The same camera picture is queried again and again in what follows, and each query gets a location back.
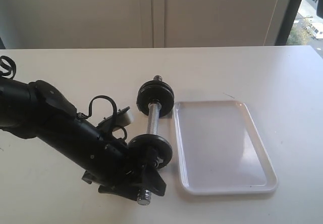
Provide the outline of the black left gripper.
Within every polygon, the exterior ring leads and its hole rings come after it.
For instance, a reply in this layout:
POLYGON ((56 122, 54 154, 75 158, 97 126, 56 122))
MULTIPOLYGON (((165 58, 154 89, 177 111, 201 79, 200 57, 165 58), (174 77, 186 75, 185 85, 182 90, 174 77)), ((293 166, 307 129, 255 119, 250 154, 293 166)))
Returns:
POLYGON ((164 196, 166 183, 153 167, 131 151, 121 138, 114 140, 82 140, 82 180, 99 185, 98 192, 137 201, 145 188, 164 196))

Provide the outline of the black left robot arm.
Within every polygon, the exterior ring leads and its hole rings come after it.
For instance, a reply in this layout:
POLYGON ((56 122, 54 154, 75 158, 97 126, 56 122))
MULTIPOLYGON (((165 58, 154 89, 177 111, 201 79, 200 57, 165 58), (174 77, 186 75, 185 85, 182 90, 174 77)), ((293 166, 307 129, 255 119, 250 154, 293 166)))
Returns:
POLYGON ((99 185, 99 193, 133 201, 143 190, 164 196, 166 183, 158 170, 171 160, 169 142, 155 134, 131 141, 116 138, 124 130, 128 109, 118 109, 97 126, 52 85, 1 78, 1 129, 22 139, 39 138, 84 169, 82 180, 99 185))

